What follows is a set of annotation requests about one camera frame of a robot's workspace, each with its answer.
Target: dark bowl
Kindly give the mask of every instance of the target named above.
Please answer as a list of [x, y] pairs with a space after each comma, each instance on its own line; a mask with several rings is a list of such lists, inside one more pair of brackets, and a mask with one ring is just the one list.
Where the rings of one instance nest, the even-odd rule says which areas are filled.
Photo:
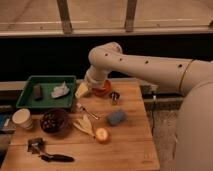
[[51, 109], [40, 120], [41, 129], [48, 134], [65, 131], [69, 127], [69, 115], [64, 109]]

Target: blue sponge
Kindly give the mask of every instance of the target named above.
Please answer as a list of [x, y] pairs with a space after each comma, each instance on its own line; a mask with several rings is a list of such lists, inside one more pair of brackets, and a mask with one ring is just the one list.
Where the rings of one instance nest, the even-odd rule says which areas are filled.
[[117, 110], [109, 114], [106, 119], [111, 126], [116, 126], [126, 119], [126, 114], [122, 110]]

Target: green tray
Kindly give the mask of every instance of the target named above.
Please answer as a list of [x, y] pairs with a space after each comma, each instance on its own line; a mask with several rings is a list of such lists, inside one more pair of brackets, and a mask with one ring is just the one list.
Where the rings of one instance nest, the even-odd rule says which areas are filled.
[[[53, 99], [51, 92], [55, 86], [66, 82], [70, 89], [66, 96]], [[33, 86], [39, 84], [42, 88], [43, 98], [41, 100], [34, 100]], [[23, 89], [17, 103], [17, 108], [29, 109], [50, 109], [50, 108], [71, 108], [76, 89], [75, 76], [31, 76], [27, 80], [26, 86]]]

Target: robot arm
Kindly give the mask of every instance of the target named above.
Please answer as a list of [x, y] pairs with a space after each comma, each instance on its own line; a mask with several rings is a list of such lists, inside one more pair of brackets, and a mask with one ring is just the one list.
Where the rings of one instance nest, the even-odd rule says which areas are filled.
[[176, 171], [213, 170], [213, 66], [211, 62], [122, 54], [117, 43], [95, 47], [85, 81], [101, 88], [111, 71], [157, 85], [167, 85], [187, 95], [177, 121]]
[[85, 80], [92, 87], [101, 87], [111, 71], [173, 87], [186, 95], [195, 85], [213, 74], [212, 63], [177, 58], [124, 55], [117, 43], [93, 48], [89, 53], [91, 67]]

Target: white cup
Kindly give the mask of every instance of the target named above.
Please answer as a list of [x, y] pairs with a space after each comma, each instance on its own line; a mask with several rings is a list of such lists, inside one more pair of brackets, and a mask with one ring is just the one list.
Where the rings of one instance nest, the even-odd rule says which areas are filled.
[[24, 129], [30, 130], [33, 128], [33, 120], [29, 109], [17, 110], [12, 116], [12, 121]]

